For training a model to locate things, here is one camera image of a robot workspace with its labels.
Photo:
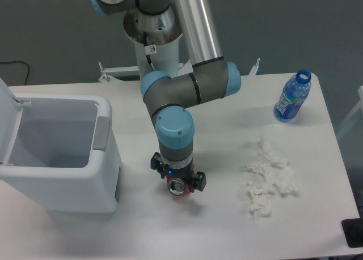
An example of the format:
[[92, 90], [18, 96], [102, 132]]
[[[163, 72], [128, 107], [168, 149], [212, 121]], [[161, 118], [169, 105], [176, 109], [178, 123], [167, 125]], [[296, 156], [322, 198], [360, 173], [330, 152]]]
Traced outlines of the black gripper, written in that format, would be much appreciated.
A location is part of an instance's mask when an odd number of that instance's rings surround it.
[[171, 168], [169, 164], [163, 164], [161, 154], [155, 152], [150, 160], [150, 168], [160, 174], [161, 179], [167, 177], [168, 188], [171, 188], [171, 182], [174, 179], [181, 179], [185, 186], [189, 187], [191, 193], [195, 190], [203, 191], [205, 188], [205, 173], [193, 172], [193, 162], [191, 161], [183, 168]]

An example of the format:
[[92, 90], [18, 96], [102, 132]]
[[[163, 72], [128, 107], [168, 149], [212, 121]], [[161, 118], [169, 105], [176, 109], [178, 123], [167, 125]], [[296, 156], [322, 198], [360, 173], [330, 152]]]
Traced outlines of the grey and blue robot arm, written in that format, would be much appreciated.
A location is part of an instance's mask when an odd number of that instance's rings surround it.
[[159, 151], [150, 166], [174, 196], [203, 191], [206, 177], [194, 170], [195, 126], [189, 107], [237, 93], [240, 72], [225, 61], [209, 0], [91, 0], [103, 15], [123, 12], [134, 42], [140, 91]]

